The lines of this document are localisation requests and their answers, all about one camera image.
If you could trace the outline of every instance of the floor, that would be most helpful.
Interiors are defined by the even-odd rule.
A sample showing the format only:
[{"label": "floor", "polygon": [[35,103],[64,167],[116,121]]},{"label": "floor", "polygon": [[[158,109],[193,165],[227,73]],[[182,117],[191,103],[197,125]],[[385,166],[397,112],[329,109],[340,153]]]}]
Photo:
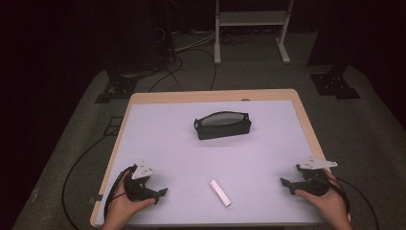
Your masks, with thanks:
[{"label": "floor", "polygon": [[[176,80],[168,76],[151,89],[168,74],[163,70],[139,80],[136,92],[210,90],[212,84],[213,90],[297,90],[326,158],[339,164],[333,173],[365,194],[382,229],[403,229],[406,226],[405,130],[375,94],[368,78],[351,66],[344,78],[361,99],[337,100],[318,94],[309,75],[325,73],[329,66],[306,66],[316,33],[287,34],[289,65],[282,63],[275,37],[276,34],[234,37],[243,42],[223,45],[222,62],[218,66],[214,66],[207,53],[213,54],[211,42],[198,47],[206,52],[178,54],[183,64],[174,73]],[[201,38],[201,35],[177,34],[175,46],[183,47]],[[180,60],[173,62],[170,58],[168,69],[174,71],[178,67]],[[61,202],[65,179],[74,165],[64,190],[65,208],[78,229],[92,228],[89,219],[94,200],[115,143],[115,136],[103,138],[103,134],[112,117],[124,116],[128,102],[95,103],[107,83],[104,71],[94,77],[13,229],[74,229],[64,215]],[[350,196],[354,229],[374,229],[366,202],[356,191],[344,187]],[[330,228],[320,224],[285,229]]]}]

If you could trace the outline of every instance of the human hand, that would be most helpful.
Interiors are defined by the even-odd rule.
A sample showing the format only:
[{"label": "human hand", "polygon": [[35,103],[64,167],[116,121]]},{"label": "human hand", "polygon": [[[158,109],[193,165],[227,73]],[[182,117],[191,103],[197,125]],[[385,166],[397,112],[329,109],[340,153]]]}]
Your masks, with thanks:
[{"label": "human hand", "polygon": [[139,202],[132,202],[125,195],[124,179],[129,175],[129,171],[125,172],[122,180],[120,180],[113,200],[110,202],[107,217],[101,230],[117,230],[123,228],[128,221],[140,210],[155,203],[154,198],[146,199]]},{"label": "human hand", "polygon": [[[325,170],[330,183],[338,186],[336,178],[331,172]],[[321,196],[312,195],[303,190],[296,190],[295,194],[303,197],[314,206],[316,206],[323,218],[336,230],[352,229],[349,217],[347,216],[346,204],[341,196],[333,189],[328,189],[327,193]]]}]

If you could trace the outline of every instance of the table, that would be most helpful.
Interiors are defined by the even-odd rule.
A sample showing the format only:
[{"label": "table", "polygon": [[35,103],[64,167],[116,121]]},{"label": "table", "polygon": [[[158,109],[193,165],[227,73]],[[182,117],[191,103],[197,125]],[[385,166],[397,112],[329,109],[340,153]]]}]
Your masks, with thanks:
[{"label": "table", "polygon": [[[252,102],[261,102],[261,101],[290,101],[293,104],[294,110],[296,111],[297,119],[300,123],[300,127],[303,129],[303,133],[305,136],[305,140],[308,143],[309,150],[313,154],[314,157],[325,159],[322,149],[317,141],[316,135],[313,131],[313,128],[306,116],[305,109],[301,103],[299,95],[293,89],[264,89],[264,90],[236,90],[236,91],[200,91],[200,92],[172,92],[172,93],[140,93],[134,94],[128,104],[127,111],[124,115],[124,121],[122,124],[122,128],[118,135],[115,147],[113,149],[104,180],[101,184],[100,195],[107,195],[108,191],[106,190],[107,180],[110,176],[112,171],[113,165],[116,160],[117,153],[121,146],[122,138],[124,135],[125,125],[128,122],[128,118],[130,117],[131,107],[134,104],[182,104],[182,103],[214,103],[214,102],[240,102],[241,100],[250,100]],[[301,162],[292,162],[292,171],[295,168],[294,165]],[[281,188],[284,194],[288,194],[287,189]],[[160,200],[160,202],[165,202],[165,196]],[[95,204],[95,208],[91,217],[91,223],[93,225],[100,225],[96,223],[97,214],[102,208],[102,203],[97,201]],[[196,226],[193,223],[188,223],[189,226]]]}]

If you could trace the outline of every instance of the dark background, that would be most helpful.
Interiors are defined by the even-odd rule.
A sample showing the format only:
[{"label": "dark background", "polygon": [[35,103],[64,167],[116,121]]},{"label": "dark background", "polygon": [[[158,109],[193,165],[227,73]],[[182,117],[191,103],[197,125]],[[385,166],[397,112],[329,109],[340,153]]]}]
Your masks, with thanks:
[{"label": "dark background", "polygon": [[[92,5],[93,1],[79,0],[2,0],[0,3],[1,140],[5,147],[0,161],[2,229],[12,227],[83,92],[105,69],[106,59],[114,57],[109,52],[118,49],[116,58],[140,61],[145,59],[140,55],[147,55],[141,51],[132,57],[121,56],[128,49],[141,49],[140,45],[134,42],[135,47],[128,47],[129,43],[120,40],[125,40],[123,31],[129,25],[121,22],[121,28],[112,27],[118,31],[108,29],[108,23],[114,24],[114,20],[102,21],[106,14],[100,12],[111,13],[111,2],[97,2],[97,6]],[[146,1],[133,0],[132,6],[143,6],[138,8],[148,12],[149,8],[160,9],[162,2],[149,1],[146,7]],[[214,1],[174,3],[177,5],[169,2],[173,31],[214,28]],[[285,5],[284,1],[256,4],[221,1],[222,9],[238,6],[241,11],[277,10]],[[155,14],[155,10],[150,18],[162,16]],[[349,64],[367,75],[375,91],[405,126],[406,98],[402,91],[406,87],[405,10],[395,0],[385,3],[296,0],[289,30],[320,29],[309,65],[331,64],[337,57],[346,57]],[[144,20],[136,25],[151,21],[159,24],[159,18],[157,22],[156,18],[148,20],[144,16]]]}]

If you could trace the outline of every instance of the black cable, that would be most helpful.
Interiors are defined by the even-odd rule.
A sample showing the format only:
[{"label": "black cable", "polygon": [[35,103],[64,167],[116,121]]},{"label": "black cable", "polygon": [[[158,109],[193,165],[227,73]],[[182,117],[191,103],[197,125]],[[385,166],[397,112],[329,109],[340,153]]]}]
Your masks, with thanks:
[{"label": "black cable", "polygon": [[120,197],[120,196],[122,196],[122,195],[124,195],[124,194],[126,194],[126,192],[123,192],[122,194],[120,194],[120,195],[116,195],[116,196],[114,196],[113,198],[111,198],[111,201],[113,201],[115,198],[118,198],[118,197]]},{"label": "black cable", "polygon": [[[231,9],[230,9],[230,12],[233,12],[233,11],[234,11],[234,7],[236,6],[236,2],[237,2],[237,0],[234,1],[233,6],[232,6]],[[240,4],[239,4],[239,7],[238,7],[238,10],[237,10],[237,11],[239,11],[239,9],[241,8],[241,5],[242,5],[242,0],[240,1]],[[227,27],[222,27],[219,34],[221,35],[226,29],[227,29]],[[205,44],[205,43],[207,43],[207,42],[209,42],[209,41],[215,39],[215,36],[214,36],[215,33],[214,33],[214,32],[210,32],[210,33],[211,33],[211,35],[207,36],[206,38],[203,38],[202,40],[196,41],[196,42],[194,42],[193,44],[191,44],[191,45],[189,45],[189,46],[186,46],[186,47],[181,47],[181,48],[177,48],[177,49],[173,49],[173,48],[172,48],[172,51],[173,51],[173,52],[186,51],[186,50],[189,50],[189,49],[191,49],[191,48],[193,48],[193,47],[201,46],[201,45],[203,45],[203,44]],[[199,35],[199,34],[192,33],[192,32],[186,32],[185,34]]]},{"label": "black cable", "polygon": [[71,223],[71,225],[79,230],[79,228],[75,225],[75,223],[72,221],[71,217],[69,216],[68,210],[66,208],[66,204],[65,204],[65,189],[66,189],[66,184],[68,183],[69,177],[72,173],[72,171],[74,170],[75,166],[78,164],[78,162],[81,160],[81,158],[83,158],[83,156],[85,156],[94,146],[96,146],[98,143],[100,143],[102,140],[104,140],[104,138],[108,137],[109,135],[103,135],[103,137],[101,139],[99,139],[97,142],[95,142],[93,145],[91,145],[79,158],[78,160],[75,162],[75,164],[72,166],[71,170],[68,172],[68,175],[65,178],[65,182],[63,183],[63,187],[62,187],[62,208],[63,208],[63,212],[65,214],[65,217],[68,218],[68,221]]},{"label": "black cable", "polygon": [[119,183],[120,183],[120,181],[122,180],[122,178],[123,178],[125,172],[131,170],[131,168],[133,168],[133,167],[132,167],[132,166],[131,166],[131,167],[128,167],[128,168],[126,168],[124,171],[120,172],[120,174],[119,174],[119,176],[117,177],[116,181],[114,181],[114,184],[113,184],[113,186],[112,186],[111,189],[110,189],[110,193],[108,193],[107,199],[105,200],[105,203],[104,203],[104,212],[103,212],[104,219],[107,217],[107,212],[108,212],[108,209],[109,209],[109,207],[110,207],[111,201],[112,201],[113,199],[117,198],[118,196],[121,196],[121,195],[118,195],[118,196],[116,196],[116,197],[113,197],[113,195],[114,195],[114,193],[116,192],[116,189],[117,189],[117,187],[119,186]]},{"label": "black cable", "polygon": [[251,36],[249,33],[245,33],[247,38],[244,38],[242,35],[236,34],[223,34],[220,37],[221,45],[228,45],[228,46],[237,46],[239,44],[251,41]]},{"label": "black cable", "polygon": [[380,226],[379,226],[378,217],[376,216],[375,210],[373,209],[371,203],[368,201],[367,197],[358,188],[356,188],[354,185],[350,184],[347,180],[344,180],[344,179],[339,178],[339,177],[336,177],[336,178],[337,178],[337,180],[339,180],[339,181],[349,185],[350,187],[352,187],[358,194],[360,194],[364,198],[365,202],[367,203],[368,207],[370,208],[370,210],[372,212],[373,220],[375,222],[376,229],[379,230]]},{"label": "black cable", "polygon": [[202,36],[202,37],[207,37],[208,34],[209,36],[212,35],[214,33],[214,31],[207,31],[207,32],[184,32],[182,34],[186,34],[186,35],[195,35],[195,36]]},{"label": "black cable", "polygon": [[213,65],[214,65],[214,75],[213,75],[213,79],[212,79],[212,84],[210,85],[210,91],[212,91],[213,85],[214,85],[214,81],[215,81],[215,76],[216,76],[216,74],[217,74],[217,66],[216,66],[215,63],[214,63],[214,57],[213,57],[213,55],[212,55],[210,52],[208,52],[208,51],[205,51],[205,50],[202,50],[202,49],[196,49],[196,48],[194,48],[194,49],[187,49],[187,50],[183,50],[183,51],[179,51],[179,52],[176,52],[176,54],[181,54],[181,53],[185,53],[185,52],[188,52],[188,51],[200,51],[200,52],[204,52],[204,53],[206,53],[207,55],[209,55],[210,58],[212,59]]},{"label": "black cable", "polygon": [[346,204],[346,209],[347,209],[347,214],[350,213],[350,200],[349,197],[347,196],[346,193],[342,189],[340,189],[338,186],[328,182],[328,186],[334,190],[338,195],[340,195],[341,198],[343,198],[344,203]]},{"label": "black cable", "polygon": [[180,83],[179,83],[179,81],[177,80],[177,78],[175,77],[174,73],[171,72],[171,71],[168,69],[167,66],[166,66],[165,68],[166,68],[167,72],[170,73],[170,74],[173,76],[173,78],[174,78],[175,81],[176,81],[176,84],[179,85],[180,90],[183,91],[183,88],[182,88],[182,86],[180,85]]},{"label": "black cable", "polygon": [[149,88],[149,90],[148,90],[149,93],[152,92],[152,89],[153,89],[159,82],[161,82],[161,81],[164,80],[165,78],[171,76],[172,74],[176,73],[177,71],[179,71],[179,70],[182,68],[182,66],[183,66],[183,60],[182,60],[180,57],[177,57],[177,56],[174,56],[174,57],[177,58],[178,60],[180,60],[180,65],[179,65],[179,67],[177,67],[177,68],[175,69],[175,71],[170,72],[169,74],[163,76],[161,79],[159,79],[157,82],[155,82],[155,83]]},{"label": "black cable", "polygon": [[176,85],[177,85],[177,83],[175,83],[173,86],[169,87],[169,88],[167,89],[167,92],[170,92],[170,90],[171,90],[174,86],[176,86]]}]

